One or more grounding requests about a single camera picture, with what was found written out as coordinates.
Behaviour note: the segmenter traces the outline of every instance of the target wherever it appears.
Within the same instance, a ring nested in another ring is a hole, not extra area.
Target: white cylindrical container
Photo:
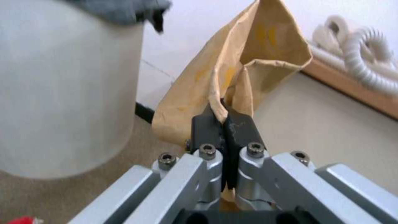
[[[0,6],[0,169],[58,178],[116,155],[133,129],[142,25],[59,0]]]

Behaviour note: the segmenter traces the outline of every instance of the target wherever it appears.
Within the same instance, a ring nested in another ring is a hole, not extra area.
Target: white corrugated hose
[[[362,58],[364,49],[369,46],[378,63],[394,63],[387,40],[378,30],[365,28],[349,35],[342,46],[344,64],[349,74],[368,88],[385,94],[398,94],[398,73],[395,77],[381,75],[372,70]]]

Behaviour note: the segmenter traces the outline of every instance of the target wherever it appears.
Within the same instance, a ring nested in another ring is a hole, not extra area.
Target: gray cloth
[[[89,13],[119,25],[148,20],[157,32],[163,31],[163,13],[168,0],[66,0]]]

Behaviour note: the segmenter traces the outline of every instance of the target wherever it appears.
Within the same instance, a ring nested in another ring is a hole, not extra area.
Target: brown paper bag
[[[312,59],[296,23],[279,0],[256,0],[221,28],[189,63],[152,120],[162,140],[183,145],[191,119],[210,106],[222,123],[235,110],[253,116],[261,100]]]

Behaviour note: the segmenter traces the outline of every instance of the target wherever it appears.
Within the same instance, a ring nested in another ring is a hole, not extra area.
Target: socket head bolt
[[[247,155],[252,158],[261,158],[264,156],[265,147],[258,142],[250,142],[247,146]]]
[[[185,140],[185,151],[189,152],[191,150],[191,140]]]
[[[212,144],[202,144],[199,146],[199,156],[204,160],[212,160],[216,157],[216,147]]]
[[[306,167],[310,163],[310,157],[303,151],[292,151],[290,154]]]
[[[168,152],[162,153],[158,158],[158,163],[161,170],[170,170],[176,163],[176,156]]]

